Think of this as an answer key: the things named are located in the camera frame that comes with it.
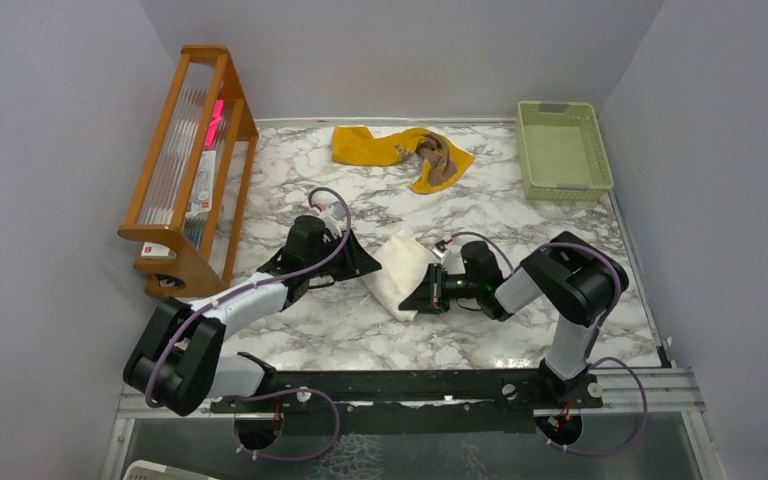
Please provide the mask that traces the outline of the white cream towel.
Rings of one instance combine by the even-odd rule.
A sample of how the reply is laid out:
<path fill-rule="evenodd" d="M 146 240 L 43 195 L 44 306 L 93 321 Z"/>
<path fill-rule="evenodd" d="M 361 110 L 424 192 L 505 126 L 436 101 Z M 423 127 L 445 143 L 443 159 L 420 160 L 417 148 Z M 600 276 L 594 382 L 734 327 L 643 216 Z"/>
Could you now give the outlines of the white cream towel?
<path fill-rule="evenodd" d="M 425 278 L 427 266 L 437 257 L 419 243 L 410 230 L 400 229 L 384 242 L 372 257 L 381 269 L 365 275 L 362 281 L 380 305 L 397 321 L 409 322 L 416 310 L 400 310 L 402 301 Z"/>

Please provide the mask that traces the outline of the yellow brown towel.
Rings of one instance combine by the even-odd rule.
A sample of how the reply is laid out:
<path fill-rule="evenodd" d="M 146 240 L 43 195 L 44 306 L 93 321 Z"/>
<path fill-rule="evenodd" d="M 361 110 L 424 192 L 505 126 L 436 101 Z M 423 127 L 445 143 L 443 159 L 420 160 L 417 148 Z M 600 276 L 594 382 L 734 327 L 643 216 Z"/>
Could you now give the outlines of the yellow brown towel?
<path fill-rule="evenodd" d="M 332 133 L 332 160 L 363 167 L 388 167 L 420 163 L 420 174 L 411 190 L 429 195 L 454 185 L 472 166 L 475 157 L 447 137 L 415 127 L 376 137 L 364 126 L 338 126 Z"/>

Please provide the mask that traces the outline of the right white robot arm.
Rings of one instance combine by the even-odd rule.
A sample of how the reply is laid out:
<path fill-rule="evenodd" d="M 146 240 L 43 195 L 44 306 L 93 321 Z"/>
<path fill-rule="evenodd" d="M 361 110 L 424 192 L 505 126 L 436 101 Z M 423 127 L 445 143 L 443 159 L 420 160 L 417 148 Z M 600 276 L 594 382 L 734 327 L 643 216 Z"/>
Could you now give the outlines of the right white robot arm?
<path fill-rule="evenodd" d="M 546 297 L 558 320 L 553 343 L 538 366 L 537 393 L 549 406 L 564 405 L 576 395 L 601 327 L 629 286 L 623 267 L 569 231 L 511 265 L 508 275 L 483 238 L 463 245 L 460 255 L 463 272 L 428 265 L 399 310 L 442 314 L 451 303 L 467 299 L 484 316 L 502 322 Z"/>

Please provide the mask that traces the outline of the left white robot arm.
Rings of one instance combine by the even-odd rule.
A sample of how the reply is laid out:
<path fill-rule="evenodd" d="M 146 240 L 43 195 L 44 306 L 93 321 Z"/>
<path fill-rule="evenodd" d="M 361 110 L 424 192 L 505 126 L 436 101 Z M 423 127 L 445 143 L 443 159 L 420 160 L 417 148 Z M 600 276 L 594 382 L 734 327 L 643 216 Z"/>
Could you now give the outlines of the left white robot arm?
<path fill-rule="evenodd" d="M 151 408 L 179 416 L 211 398 L 237 396 L 250 410 L 273 401 L 264 362 L 248 354 L 224 357 L 224 342 L 252 323 L 288 309 L 312 280 L 329 283 L 380 271 L 382 265 L 352 230 L 337 231 L 318 216 L 302 215 L 274 256 L 244 283 L 210 297 L 161 301 L 123 369 L 123 381 Z"/>

